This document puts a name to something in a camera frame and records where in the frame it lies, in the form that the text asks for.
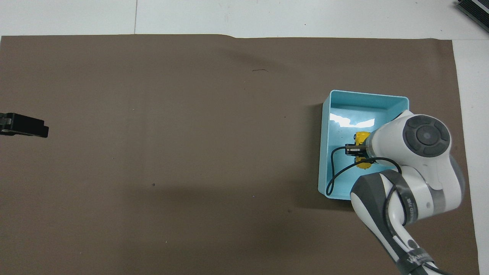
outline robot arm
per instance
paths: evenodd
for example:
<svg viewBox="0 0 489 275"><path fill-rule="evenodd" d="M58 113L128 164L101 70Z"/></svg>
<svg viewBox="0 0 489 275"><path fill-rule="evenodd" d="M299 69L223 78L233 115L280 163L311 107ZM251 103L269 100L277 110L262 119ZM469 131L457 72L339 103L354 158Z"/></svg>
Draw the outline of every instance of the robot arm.
<svg viewBox="0 0 489 275"><path fill-rule="evenodd" d="M401 274L447 274L403 226L455 209L462 201L465 182L449 154L448 130L433 117L405 111L371 133L365 144L368 157L392 159L402 174L385 170L360 177L350 194L355 212Z"/></svg>

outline cable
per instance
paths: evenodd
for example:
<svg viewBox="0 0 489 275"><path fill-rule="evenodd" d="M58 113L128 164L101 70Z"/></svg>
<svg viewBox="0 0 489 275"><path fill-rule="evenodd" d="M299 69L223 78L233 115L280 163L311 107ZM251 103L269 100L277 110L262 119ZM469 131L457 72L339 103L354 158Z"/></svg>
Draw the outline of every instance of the cable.
<svg viewBox="0 0 489 275"><path fill-rule="evenodd" d="M452 275L452 274L450 274L450 273L448 273L448 272L446 272L446 271L443 271L443 270L441 270L441 269L439 269L439 268L436 268L436 267L434 267L434 266L431 266L431 265L429 265L429 264L427 264L427 263L424 263L424 264L423 264L423 266L424 266L424 267L426 267L426 268L428 268L428 269L431 269L431 270L432 270L432 271L434 271L434 272L438 272L438 273L440 273L441 275Z"/></svg>
<svg viewBox="0 0 489 275"><path fill-rule="evenodd" d="M374 163L376 160L384 160L384 161L387 161L387 162L390 162L392 163L396 169L398 170L399 174L402 174L402 170L399 166L399 164L397 164L397 162L395 162L394 160L392 159L389 159L389 158L383 158L383 157L375 157L375 158L366 158L366 159L363 159L363 160L360 160L360 161L357 161L353 164L350 164L348 166L346 166L345 168L343 168L341 171L339 171L337 174L334 173L334 165L333 165L333 153L336 152L337 150L340 150L340 149L345 149L345 146L342 146L342 147L338 147L334 150L331 151L331 167L332 167L332 171L333 171L333 177L331 178L330 182L328 183L328 186L326 187L326 195L331 195L331 193L333 192L333 188L334 188L334 180L339 176L341 175L343 172L345 172L346 170L358 165L358 164L361 164L361 163L365 163L365 162L369 162L369 163Z"/></svg>

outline light blue plastic container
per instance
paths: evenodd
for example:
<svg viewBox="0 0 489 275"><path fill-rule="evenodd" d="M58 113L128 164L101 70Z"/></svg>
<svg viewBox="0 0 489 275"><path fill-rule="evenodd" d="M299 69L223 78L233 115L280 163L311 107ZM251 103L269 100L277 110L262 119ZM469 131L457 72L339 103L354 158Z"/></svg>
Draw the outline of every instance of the light blue plastic container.
<svg viewBox="0 0 489 275"><path fill-rule="evenodd" d="M404 96L333 90L323 103L321 126L321 151L319 157L318 190L326 195L326 186L333 177L331 151L354 143L356 132L372 132L409 109L409 99ZM355 162L344 150L334 154L334 171L337 173ZM338 176L330 199L350 200L350 191L356 180L366 174L380 172L391 167L372 165L369 169L352 167Z"/></svg>

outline white table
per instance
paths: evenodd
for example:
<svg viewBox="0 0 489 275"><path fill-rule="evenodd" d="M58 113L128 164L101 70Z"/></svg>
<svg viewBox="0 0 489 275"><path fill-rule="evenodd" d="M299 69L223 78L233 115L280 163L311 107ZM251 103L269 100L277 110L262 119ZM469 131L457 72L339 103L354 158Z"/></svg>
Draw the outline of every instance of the white table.
<svg viewBox="0 0 489 275"><path fill-rule="evenodd" d="M481 274L489 274L489 33L449 0L2 0L0 35L213 33L453 40Z"/></svg>

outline brown mat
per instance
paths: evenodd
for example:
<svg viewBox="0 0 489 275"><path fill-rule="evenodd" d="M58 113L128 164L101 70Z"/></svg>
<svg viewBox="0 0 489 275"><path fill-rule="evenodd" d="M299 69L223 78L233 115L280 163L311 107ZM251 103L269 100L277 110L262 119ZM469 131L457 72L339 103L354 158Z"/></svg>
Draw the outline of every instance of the brown mat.
<svg viewBox="0 0 489 275"><path fill-rule="evenodd" d="M467 177L451 41L219 35L2 37L2 274L397 274L349 202L317 191L330 90L408 96ZM478 274L463 205L410 226Z"/></svg>

